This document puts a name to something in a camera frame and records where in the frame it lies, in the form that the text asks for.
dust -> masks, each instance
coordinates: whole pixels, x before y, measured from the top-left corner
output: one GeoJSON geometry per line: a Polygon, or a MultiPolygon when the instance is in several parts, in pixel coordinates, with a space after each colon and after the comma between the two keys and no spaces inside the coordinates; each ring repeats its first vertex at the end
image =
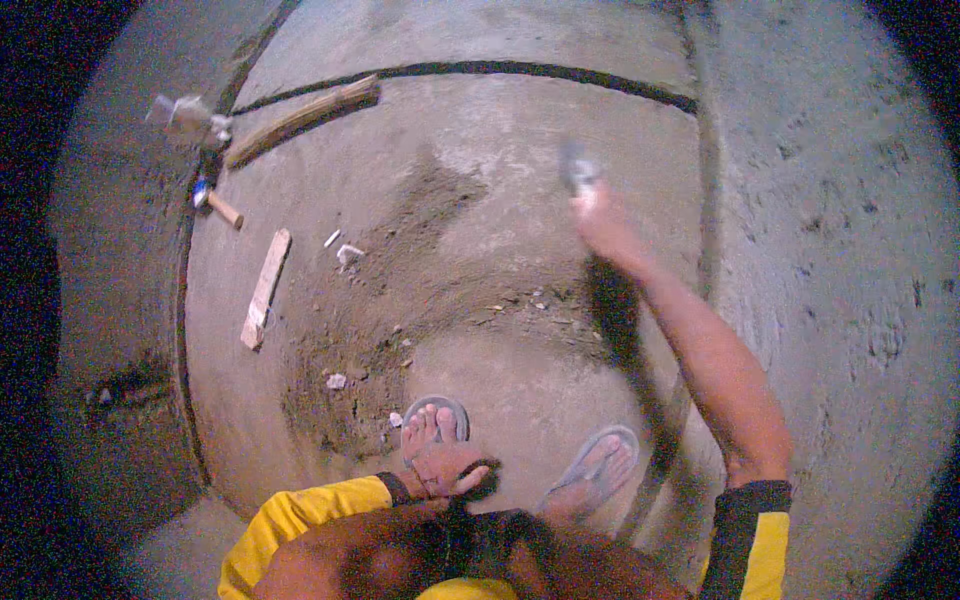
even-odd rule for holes
{"type": "Polygon", "coordinates": [[[356,240],[366,255],[292,291],[288,326],[302,333],[286,361],[283,408],[296,433],[357,459],[390,452],[386,417],[408,401],[405,374],[416,344],[454,327],[509,327],[603,358],[585,316],[582,265],[516,272],[437,252],[446,229],[486,196],[476,174],[447,169],[421,150],[391,215],[356,240]],[[346,388],[327,389],[336,372],[347,376],[346,388]]]}

hammer handle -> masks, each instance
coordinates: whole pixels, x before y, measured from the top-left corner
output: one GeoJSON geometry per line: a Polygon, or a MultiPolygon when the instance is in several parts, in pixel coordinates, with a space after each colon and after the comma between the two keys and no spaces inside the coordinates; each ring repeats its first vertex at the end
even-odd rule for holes
{"type": "Polygon", "coordinates": [[[234,228],[240,229],[243,226],[243,215],[233,209],[233,206],[225,203],[220,200],[220,197],[217,196],[217,193],[213,190],[210,190],[209,195],[206,197],[208,204],[213,206],[213,208],[224,215],[224,218],[233,225],[234,228]]]}

flip-flop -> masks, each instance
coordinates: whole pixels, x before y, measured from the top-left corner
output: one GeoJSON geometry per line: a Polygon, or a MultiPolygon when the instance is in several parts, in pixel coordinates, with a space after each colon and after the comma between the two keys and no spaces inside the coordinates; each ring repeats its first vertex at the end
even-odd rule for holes
{"type": "MultiPolygon", "coordinates": [[[[407,425],[410,424],[410,418],[413,417],[417,411],[427,404],[433,404],[437,407],[437,410],[442,408],[448,408],[453,411],[453,417],[457,420],[457,442],[466,442],[470,439],[470,421],[467,418],[467,409],[464,408],[464,405],[456,400],[452,400],[444,396],[426,396],[417,400],[410,405],[410,408],[407,409],[405,415],[403,415],[403,425],[405,429],[407,425]]],[[[434,438],[434,442],[439,442],[440,439],[440,428],[437,428],[437,437],[434,438]]],[[[400,436],[400,453],[403,453],[403,436],[400,436]]],[[[413,466],[406,457],[403,458],[403,464],[410,468],[413,466]]]]}
{"type": "MultiPolygon", "coordinates": [[[[597,465],[589,469],[583,465],[584,459],[587,458],[587,455],[590,454],[590,451],[593,450],[593,447],[596,446],[600,440],[603,440],[607,436],[618,437],[621,444],[625,444],[633,451],[634,458],[630,464],[630,470],[636,468],[636,465],[640,460],[640,442],[636,438],[636,433],[634,433],[633,429],[630,429],[624,425],[611,425],[584,443],[584,445],[580,448],[580,453],[577,454],[577,458],[573,459],[573,462],[570,463],[570,466],[566,469],[560,480],[553,484],[553,486],[551,486],[550,489],[547,490],[547,492],[543,495],[543,498],[540,500],[540,503],[537,504],[537,508],[534,509],[534,512],[539,513],[543,510],[543,508],[546,506],[547,497],[549,497],[551,493],[581,479],[593,479],[600,472],[602,472],[604,468],[607,467],[607,462],[610,460],[609,457],[605,458],[597,465]]],[[[601,499],[599,504],[603,504],[609,500],[614,493],[616,493],[616,490],[601,489],[601,499]]]]}

wooden stick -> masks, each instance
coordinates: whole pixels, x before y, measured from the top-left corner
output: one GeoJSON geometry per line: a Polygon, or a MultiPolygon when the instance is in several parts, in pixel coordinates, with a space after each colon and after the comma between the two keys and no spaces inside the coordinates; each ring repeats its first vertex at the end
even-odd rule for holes
{"type": "Polygon", "coordinates": [[[251,350],[256,350],[263,344],[263,325],[267,322],[270,297],[274,294],[276,280],[280,276],[280,268],[283,267],[283,259],[289,248],[290,231],[281,229],[274,235],[274,241],[267,250],[267,258],[260,269],[260,279],[256,281],[253,298],[247,309],[247,319],[240,333],[240,340],[251,350]]]}
{"type": "Polygon", "coordinates": [[[273,123],[230,145],[227,155],[224,157],[224,164],[230,169],[235,169],[245,164],[260,150],[277,144],[285,135],[309,125],[334,110],[359,104],[367,97],[379,93],[379,89],[376,75],[370,75],[359,82],[344,85],[333,93],[318,98],[284,117],[280,117],[273,123]]]}

white chalk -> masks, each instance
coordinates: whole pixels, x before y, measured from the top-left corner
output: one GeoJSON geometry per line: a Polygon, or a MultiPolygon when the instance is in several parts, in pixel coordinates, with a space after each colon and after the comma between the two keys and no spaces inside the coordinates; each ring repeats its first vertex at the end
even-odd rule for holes
{"type": "Polygon", "coordinates": [[[333,233],[330,233],[330,237],[326,238],[326,241],[324,242],[324,248],[329,248],[329,247],[330,247],[330,244],[332,244],[332,243],[334,243],[335,241],[337,241],[337,238],[338,238],[338,237],[340,237],[340,230],[339,230],[339,229],[337,229],[337,230],[334,231],[333,233]]]}
{"type": "Polygon", "coordinates": [[[351,260],[355,259],[357,256],[363,256],[365,254],[366,253],[359,248],[354,248],[350,244],[344,244],[340,247],[340,250],[337,251],[337,258],[340,259],[340,264],[346,267],[351,260]]]}

